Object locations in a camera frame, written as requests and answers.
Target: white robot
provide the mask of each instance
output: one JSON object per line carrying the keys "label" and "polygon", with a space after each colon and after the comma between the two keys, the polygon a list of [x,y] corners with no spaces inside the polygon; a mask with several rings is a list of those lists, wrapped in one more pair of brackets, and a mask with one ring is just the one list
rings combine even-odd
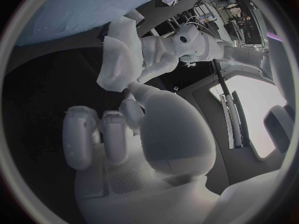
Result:
{"label": "white robot", "polygon": [[[128,89],[131,94],[119,111],[106,111],[101,120],[90,108],[72,107],[63,124],[64,153],[77,170],[75,196],[87,223],[224,223],[231,217],[227,203],[236,212],[254,205],[277,172],[232,185],[221,197],[212,193],[205,187],[205,174],[216,158],[208,124],[180,96],[143,83],[174,70],[181,57],[243,62],[264,72],[264,56],[232,47],[192,24],[172,38],[140,40],[135,21],[113,21],[97,83],[107,91]],[[252,192],[241,194],[243,187]]]}

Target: blue fabric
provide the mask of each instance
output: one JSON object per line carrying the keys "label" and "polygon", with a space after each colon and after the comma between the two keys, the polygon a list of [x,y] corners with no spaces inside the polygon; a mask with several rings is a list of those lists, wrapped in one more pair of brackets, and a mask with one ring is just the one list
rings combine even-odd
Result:
{"label": "blue fabric", "polygon": [[23,30],[17,45],[54,40],[103,25],[149,0],[48,0]]}

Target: bright window light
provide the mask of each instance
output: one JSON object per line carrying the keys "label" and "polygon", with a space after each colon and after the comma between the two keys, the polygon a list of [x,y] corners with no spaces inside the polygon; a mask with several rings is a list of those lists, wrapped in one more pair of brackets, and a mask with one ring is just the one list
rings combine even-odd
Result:
{"label": "bright window light", "polygon": [[[247,120],[249,137],[257,154],[261,158],[267,157],[275,146],[264,127],[264,117],[273,106],[285,106],[286,100],[276,86],[253,78],[235,76],[227,80],[226,84],[230,93],[238,93]],[[221,86],[213,87],[210,92],[219,98],[217,92],[222,94]]]}

